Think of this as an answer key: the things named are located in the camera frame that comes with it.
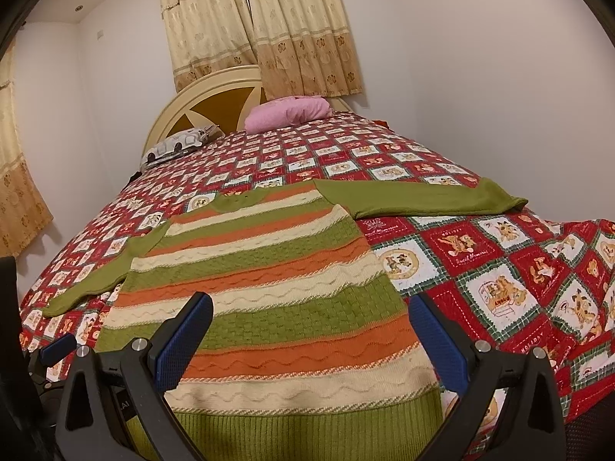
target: cream stripe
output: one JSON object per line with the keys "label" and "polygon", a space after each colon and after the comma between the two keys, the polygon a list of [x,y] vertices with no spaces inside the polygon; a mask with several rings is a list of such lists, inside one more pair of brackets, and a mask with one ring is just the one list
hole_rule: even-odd
{"label": "cream stripe", "polygon": [[[208,293],[213,297],[216,315],[249,312],[282,305],[296,305],[315,298],[329,298],[348,286],[364,286],[380,274],[384,274],[382,264],[372,251],[368,251],[352,262],[332,263],[310,275],[251,288],[208,291]],[[189,297],[175,298],[132,307],[113,307],[105,320],[105,327],[121,329],[128,326],[162,323],[175,317],[188,300]]]}
{"label": "cream stripe", "polygon": [[299,375],[278,380],[186,380],[165,394],[174,411],[186,413],[285,414],[322,409],[394,403],[436,383],[433,367],[421,346],[368,369]]}
{"label": "cream stripe", "polygon": [[285,207],[299,206],[301,204],[311,203],[317,199],[322,198],[322,194],[316,190],[304,192],[303,194],[296,194],[279,201],[270,201],[268,203],[255,204],[254,206],[243,207],[237,211],[230,213],[222,213],[220,215],[203,218],[190,222],[188,224],[173,224],[168,228],[167,236],[173,236],[183,234],[184,232],[194,231],[201,227],[207,227],[214,224],[221,224],[223,222],[229,222],[236,220],[237,218],[244,218],[247,216],[258,215],[259,213],[265,213],[274,209],[282,209]]}
{"label": "cream stripe", "polygon": [[150,256],[148,258],[135,258],[132,261],[130,269],[136,272],[147,272],[156,267],[173,267],[175,265],[191,264],[238,251],[246,251],[293,241],[300,237],[318,234],[349,216],[350,215],[348,215],[348,212],[343,207],[336,204],[324,217],[312,220],[306,224],[301,224],[300,226],[241,239],[239,241],[233,241],[232,243],[217,244],[216,246],[192,247],[173,253]]}

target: orange stripe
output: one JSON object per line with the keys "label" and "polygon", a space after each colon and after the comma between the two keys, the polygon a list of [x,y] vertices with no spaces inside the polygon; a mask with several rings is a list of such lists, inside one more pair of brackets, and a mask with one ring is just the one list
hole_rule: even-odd
{"label": "orange stripe", "polygon": [[280,201],[287,197],[293,197],[298,194],[305,194],[306,192],[313,191],[316,188],[313,181],[301,182],[300,184],[294,184],[292,186],[282,186],[279,191],[270,192],[265,196],[262,203],[271,203],[271,201]]}
{"label": "orange stripe", "polygon": [[211,218],[212,216],[219,215],[213,207],[204,206],[203,209],[192,213],[184,213],[182,215],[176,215],[171,218],[174,224],[190,224],[196,222],[196,220],[202,220],[203,218]]}
{"label": "orange stripe", "polygon": [[153,249],[145,256],[158,256],[161,254],[174,253],[183,249],[190,249],[192,247],[203,246],[216,246],[217,244],[232,243],[234,241],[241,241],[242,239],[248,239],[251,237],[257,237],[259,235],[270,234],[272,232],[283,231],[284,229],[290,229],[291,227],[308,224],[318,218],[322,218],[327,215],[330,209],[319,209],[317,211],[311,211],[298,216],[291,216],[277,222],[269,222],[257,227],[251,227],[249,229],[239,229],[226,234],[216,235],[213,237],[199,237],[186,241],[185,243],[175,244],[173,246],[164,247],[162,249]]}
{"label": "orange stripe", "polygon": [[366,366],[416,343],[416,334],[404,312],[384,323],[326,340],[198,352],[183,377],[272,376]]}
{"label": "orange stripe", "polygon": [[370,245],[365,237],[361,236],[345,246],[320,250],[312,255],[278,265],[229,272],[227,274],[161,286],[159,288],[144,289],[142,291],[122,292],[122,295],[115,301],[114,306],[132,307],[143,303],[190,297],[196,291],[207,292],[215,296],[216,292],[227,289],[250,288],[251,286],[289,279],[290,274],[292,277],[308,275],[331,264],[331,258],[335,258],[337,262],[350,262],[369,250]]}

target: bed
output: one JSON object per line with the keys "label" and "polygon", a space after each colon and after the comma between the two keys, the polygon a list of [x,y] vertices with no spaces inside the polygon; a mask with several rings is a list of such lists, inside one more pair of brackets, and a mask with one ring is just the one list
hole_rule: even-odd
{"label": "bed", "polygon": [[[218,124],[226,137],[146,172],[62,249],[22,302],[23,348],[32,351],[67,332],[94,346],[121,286],[59,317],[43,318],[41,309],[118,255],[129,237],[205,206],[217,193],[317,178],[479,182],[471,170],[358,116],[339,99],[330,100],[332,118],[249,136],[244,120],[264,101],[258,67],[241,66],[196,81],[165,107],[144,153],[205,122]],[[470,337],[503,350],[545,348],[568,423],[613,391],[612,222],[554,223],[524,209],[494,217],[384,217],[359,227],[404,300],[427,292]],[[70,362],[49,369],[48,378],[64,378]],[[503,391],[494,397],[482,433],[495,424],[504,398]],[[454,400],[442,391],[444,413]]]}

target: green sleeve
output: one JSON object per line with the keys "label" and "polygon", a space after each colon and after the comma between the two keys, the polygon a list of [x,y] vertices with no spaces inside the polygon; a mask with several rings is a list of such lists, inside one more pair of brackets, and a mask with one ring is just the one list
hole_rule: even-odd
{"label": "green sleeve", "polygon": [[56,317],[75,308],[88,295],[111,291],[126,279],[133,259],[145,255],[156,246],[170,225],[171,221],[167,220],[147,235],[128,239],[118,257],[91,272],[82,282],[52,298],[47,307],[43,309],[42,314],[45,317]]}
{"label": "green sleeve", "polygon": [[315,180],[316,188],[351,216],[464,216],[497,215],[521,210],[527,199],[511,197],[488,178],[475,189],[420,182]]}

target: beige curtain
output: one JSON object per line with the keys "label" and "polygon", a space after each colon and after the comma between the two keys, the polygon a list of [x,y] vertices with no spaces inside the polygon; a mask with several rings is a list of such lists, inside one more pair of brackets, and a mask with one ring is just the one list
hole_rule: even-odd
{"label": "beige curtain", "polygon": [[13,106],[13,49],[0,61],[0,257],[18,256],[53,220],[17,137]]}
{"label": "beige curtain", "polygon": [[363,90],[341,0],[250,0],[250,5],[269,100]]}
{"label": "beige curtain", "polygon": [[177,91],[217,70],[256,64],[245,0],[161,0]]}

